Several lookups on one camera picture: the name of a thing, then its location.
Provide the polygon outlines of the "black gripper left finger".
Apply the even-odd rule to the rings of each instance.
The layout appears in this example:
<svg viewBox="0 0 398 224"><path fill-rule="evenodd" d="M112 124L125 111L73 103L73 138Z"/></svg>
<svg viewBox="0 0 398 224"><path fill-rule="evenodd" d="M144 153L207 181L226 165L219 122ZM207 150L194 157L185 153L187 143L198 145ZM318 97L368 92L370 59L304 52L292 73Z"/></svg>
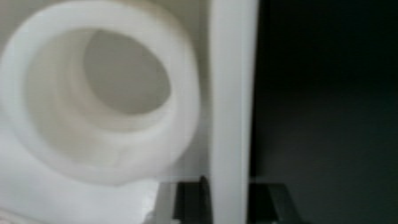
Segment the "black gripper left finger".
<svg viewBox="0 0 398 224"><path fill-rule="evenodd" d="M212 192L207 177L196 182L180 182L173 219L180 224L214 224Z"/></svg>

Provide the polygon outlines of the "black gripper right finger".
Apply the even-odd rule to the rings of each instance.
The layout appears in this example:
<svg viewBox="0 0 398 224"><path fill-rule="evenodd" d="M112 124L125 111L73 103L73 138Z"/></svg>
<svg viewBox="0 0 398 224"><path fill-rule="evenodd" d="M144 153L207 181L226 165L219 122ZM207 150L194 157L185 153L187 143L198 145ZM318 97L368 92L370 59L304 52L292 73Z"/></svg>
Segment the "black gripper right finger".
<svg viewBox="0 0 398 224"><path fill-rule="evenodd" d="M308 224L285 184L251 184L249 224Z"/></svg>

